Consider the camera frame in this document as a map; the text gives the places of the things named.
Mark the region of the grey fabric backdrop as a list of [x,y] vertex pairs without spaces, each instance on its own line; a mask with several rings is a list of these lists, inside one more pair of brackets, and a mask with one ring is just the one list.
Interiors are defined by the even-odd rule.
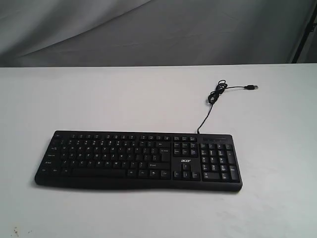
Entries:
[[2,67],[289,63],[314,0],[3,0]]

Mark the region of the black tripod stand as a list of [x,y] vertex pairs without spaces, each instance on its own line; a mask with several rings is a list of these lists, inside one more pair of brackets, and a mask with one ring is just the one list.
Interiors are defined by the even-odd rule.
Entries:
[[303,31],[303,33],[301,35],[300,41],[297,44],[296,50],[295,50],[294,54],[292,55],[292,58],[291,58],[291,61],[290,61],[291,63],[297,63],[298,62],[298,60],[300,58],[300,55],[303,52],[305,43],[308,40],[309,35],[314,32],[314,29],[315,29],[315,27],[317,25],[315,23],[316,17],[317,17],[317,1],[314,2],[313,10],[311,11],[310,16],[309,16],[309,18],[307,20],[307,23],[306,23],[304,31]]

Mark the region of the black Acer keyboard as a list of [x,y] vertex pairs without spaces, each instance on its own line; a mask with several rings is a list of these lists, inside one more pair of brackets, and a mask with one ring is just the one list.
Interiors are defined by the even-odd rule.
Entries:
[[231,135],[58,130],[37,185],[102,190],[241,190]]

